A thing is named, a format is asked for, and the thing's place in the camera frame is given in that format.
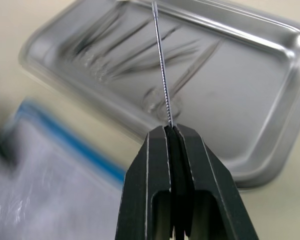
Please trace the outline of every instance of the beige table surface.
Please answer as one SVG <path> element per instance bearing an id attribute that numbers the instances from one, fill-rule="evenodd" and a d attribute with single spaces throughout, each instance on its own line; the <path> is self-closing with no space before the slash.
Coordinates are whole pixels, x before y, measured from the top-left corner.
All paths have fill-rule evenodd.
<path id="1" fill-rule="evenodd" d="M 0 0 L 0 126 L 24 98 L 31 97 L 104 154 L 128 166 L 140 147 L 134 136 L 74 97 L 39 84 L 18 64 L 20 48 L 27 38 L 71 2 Z M 300 0 L 236 2 L 300 22 Z M 267 186 L 242 193 L 242 198 L 260 239 L 300 239 L 300 134 L 280 176 Z"/>

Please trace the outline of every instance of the metal tray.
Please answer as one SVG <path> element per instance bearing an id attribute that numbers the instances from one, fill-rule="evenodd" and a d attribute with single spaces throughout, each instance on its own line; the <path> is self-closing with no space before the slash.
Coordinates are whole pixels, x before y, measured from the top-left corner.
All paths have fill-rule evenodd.
<path id="1" fill-rule="evenodd" d="M 111 0 L 76 2 L 29 39 L 20 60 L 29 72 L 54 86 L 57 83 L 74 90 L 87 103 L 144 137 L 162 124 L 141 108 L 143 95 L 151 87 L 161 87 L 159 68 L 102 84 L 69 61 L 67 49 L 113 4 Z M 151 16 L 149 1 L 127 4 L 124 21 L 113 37 Z M 162 32 L 182 23 L 163 47 L 200 39 L 203 51 L 225 38 L 178 93 L 183 108 L 177 122 L 202 135 L 238 187 L 268 183 L 282 169 L 300 129 L 300 25 L 214 0 L 163 0 L 158 8 Z M 110 56 L 118 58 L 154 36 L 154 26 L 149 24 Z M 193 59 L 167 67 L 168 85 L 191 62 Z"/>

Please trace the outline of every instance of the blue edge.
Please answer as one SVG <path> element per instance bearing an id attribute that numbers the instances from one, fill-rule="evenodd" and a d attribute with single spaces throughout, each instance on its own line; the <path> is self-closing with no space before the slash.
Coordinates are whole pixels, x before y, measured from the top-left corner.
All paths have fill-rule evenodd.
<path id="1" fill-rule="evenodd" d="M 23 101 L 15 114 L 14 120 L 17 121 L 18 119 L 24 117 L 39 123 L 45 131 L 47 131 L 57 140 L 61 141 L 63 144 L 66 144 L 68 147 L 72 148 L 86 158 L 89 162 L 94 164 L 97 168 L 108 173 L 115 180 L 123 184 L 125 178 L 125 171 L 123 169 L 107 160 L 92 147 L 85 144 L 84 141 L 76 137 L 75 134 L 69 129 L 62 126 L 58 120 L 56 120 L 40 105 L 31 100 Z"/>

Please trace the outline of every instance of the thin wire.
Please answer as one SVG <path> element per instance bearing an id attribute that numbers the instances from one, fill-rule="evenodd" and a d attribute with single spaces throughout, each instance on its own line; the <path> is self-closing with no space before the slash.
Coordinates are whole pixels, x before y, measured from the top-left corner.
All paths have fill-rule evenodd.
<path id="1" fill-rule="evenodd" d="M 163 49 L 162 49 L 162 42 L 161 42 L 161 36 L 160 36 L 160 31 L 159 31 L 159 25 L 158 25 L 158 7 L 157 7 L 157 3 L 155 1 L 152 2 L 152 12 L 153 12 L 153 17 L 154 17 L 155 34 L 156 34 L 156 40 L 157 40 L 159 58 L 160 58 L 160 67 L 161 67 L 162 83 L 163 83 L 163 90 L 164 90 L 165 106 L 166 106 L 166 113 L 168 115 L 168 125 L 170 127 L 173 127 L 174 121 L 173 121 L 172 113 L 171 113 L 170 97 L 169 97 L 169 91 L 168 91 L 167 80 L 166 80 L 165 59 L 164 59 L 164 53 L 163 53 Z"/>

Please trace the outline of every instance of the stainless steel tray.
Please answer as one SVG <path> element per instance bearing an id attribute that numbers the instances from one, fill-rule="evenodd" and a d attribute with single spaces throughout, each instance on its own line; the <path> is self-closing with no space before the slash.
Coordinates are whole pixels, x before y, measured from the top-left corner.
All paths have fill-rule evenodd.
<path id="1" fill-rule="evenodd" d="M 143 95 L 151 87 L 161 87 L 160 70 L 102 84 L 69 61 L 67 49 L 113 4 L 111 0 L 76 2 L 29 39 L 20 59 L 31 73 L 74 90 L 144 137 L 161 124 L 141 108 Z M 150 2 L 127 4 L 124 21 L 113 37 L 151 16 Z M 177 122 L 202 135 L 240 188 L 266 184 L 279 174 L 300 129 L 300 25 L 214 0 L 163 0 L 158 8 L 161 31 L 183 26 L 163 47 L 200 39 L 203 51 L 225 38 L 218 52 L 178 93 L 183 108 Z M 149 24 L 110 57 L 118 58 L 154 36 L 154 26 Z M 168 84 L 192 61 L 168 67 Z"/>

